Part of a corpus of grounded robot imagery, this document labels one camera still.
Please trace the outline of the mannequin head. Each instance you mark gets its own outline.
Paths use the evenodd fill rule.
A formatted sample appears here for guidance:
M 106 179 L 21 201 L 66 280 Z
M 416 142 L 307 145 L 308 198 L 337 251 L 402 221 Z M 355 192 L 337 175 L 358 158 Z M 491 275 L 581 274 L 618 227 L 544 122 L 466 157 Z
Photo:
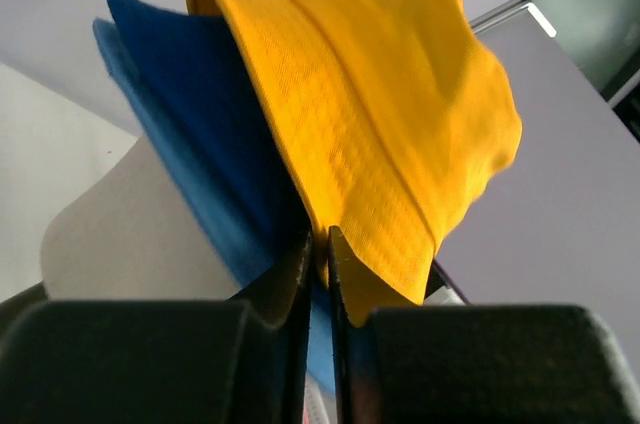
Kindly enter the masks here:
M 146 137 L 49 224 L 42 280 L 1 304 L 7 329 L 53 299 L 226 299 L 240 286 Z

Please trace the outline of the yellow bucket hat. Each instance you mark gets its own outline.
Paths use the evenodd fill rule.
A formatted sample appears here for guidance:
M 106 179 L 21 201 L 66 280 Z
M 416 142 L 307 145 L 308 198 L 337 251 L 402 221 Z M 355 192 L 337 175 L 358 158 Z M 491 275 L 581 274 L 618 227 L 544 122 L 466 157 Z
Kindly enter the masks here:
M 317 238 L 338 226 L 363 262 L 344 275 L 350 321 L 421 304 L 443 240 L 522 134 L 462 0 L 186 4 L 229 25 Z

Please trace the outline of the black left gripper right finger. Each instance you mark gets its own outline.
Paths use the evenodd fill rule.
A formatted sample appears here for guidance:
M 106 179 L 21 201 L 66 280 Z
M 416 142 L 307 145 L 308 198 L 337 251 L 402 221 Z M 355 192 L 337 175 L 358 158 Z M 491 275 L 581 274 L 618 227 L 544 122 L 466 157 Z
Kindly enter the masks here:
M 635 423 L 609 327 L 575 305 L 417 306 L 329 231 L 342 423 Z

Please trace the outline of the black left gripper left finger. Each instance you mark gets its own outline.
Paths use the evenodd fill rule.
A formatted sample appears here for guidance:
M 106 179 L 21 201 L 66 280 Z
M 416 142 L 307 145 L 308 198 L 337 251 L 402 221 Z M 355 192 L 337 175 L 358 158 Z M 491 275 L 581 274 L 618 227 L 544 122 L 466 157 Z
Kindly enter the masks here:
M 224 301 L 48 301 L 1 348 L 5 423 L 299 423 L 312 240 Z

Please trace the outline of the dark blue bucket hat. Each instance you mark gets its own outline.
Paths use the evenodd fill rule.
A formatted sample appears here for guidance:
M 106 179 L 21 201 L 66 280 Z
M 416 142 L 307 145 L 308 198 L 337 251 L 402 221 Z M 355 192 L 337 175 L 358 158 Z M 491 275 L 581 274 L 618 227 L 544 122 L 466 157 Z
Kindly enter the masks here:
M 141 0 L 107 4 L 143 82 L 203 152 L 259 241 L 283 256 L 310 223 L 225 19 Z

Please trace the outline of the light blue bucket hat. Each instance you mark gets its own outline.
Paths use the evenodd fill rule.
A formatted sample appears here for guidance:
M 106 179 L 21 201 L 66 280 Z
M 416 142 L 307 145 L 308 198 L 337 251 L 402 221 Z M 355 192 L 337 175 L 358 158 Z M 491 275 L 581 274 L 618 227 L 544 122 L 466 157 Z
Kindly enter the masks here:
M 116 25 L 97 19 L 93 32 L 110 77 L 129 101 L 207 240 L 239 286 L 248 286 L 288 251 L 275 257 L 259 241 L 245 212 L 206 163 L 203 152 L 143 82 Z

